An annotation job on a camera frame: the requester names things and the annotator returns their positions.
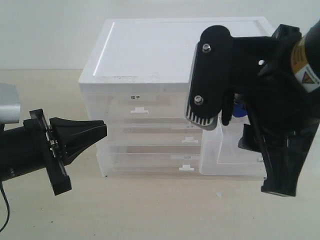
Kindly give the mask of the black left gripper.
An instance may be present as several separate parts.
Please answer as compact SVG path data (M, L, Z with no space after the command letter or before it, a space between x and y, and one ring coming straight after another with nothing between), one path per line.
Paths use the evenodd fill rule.
M107 136L103 120L68 120L53 117L49 120L53 132L60 139L62 159L57 153L58 144L52 135L43 110L29 112L23 121L25 130L31 134L35 148L41 153L54 194L60 195L72 189L71 179L64 166L70 165L82 152Z

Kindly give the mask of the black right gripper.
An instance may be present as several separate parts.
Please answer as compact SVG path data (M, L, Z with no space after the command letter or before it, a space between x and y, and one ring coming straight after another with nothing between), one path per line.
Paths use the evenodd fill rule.
M228 88L249 118L241 145L264 161L261 191L294 197L320 125L320 26L305 35L280 25L272 36L233 37L229 72Z

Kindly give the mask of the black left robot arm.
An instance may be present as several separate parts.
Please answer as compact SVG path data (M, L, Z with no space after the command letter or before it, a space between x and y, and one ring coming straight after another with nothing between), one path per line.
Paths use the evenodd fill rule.
M72 189L65 169L82 152L107 136L102 120L46 120L42 109L30 111L21 127L0 131L0 179L7 181L46 169L55 195Z

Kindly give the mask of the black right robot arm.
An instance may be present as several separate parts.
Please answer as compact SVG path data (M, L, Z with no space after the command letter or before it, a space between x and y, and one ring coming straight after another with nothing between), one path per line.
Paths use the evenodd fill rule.
M306 34L280 25L261 37L233 37L216 26L208 38L215 47L210 110L228 125L239 97L249 118L240 145L263 157L261 191L294 197L320 125L319 24Z

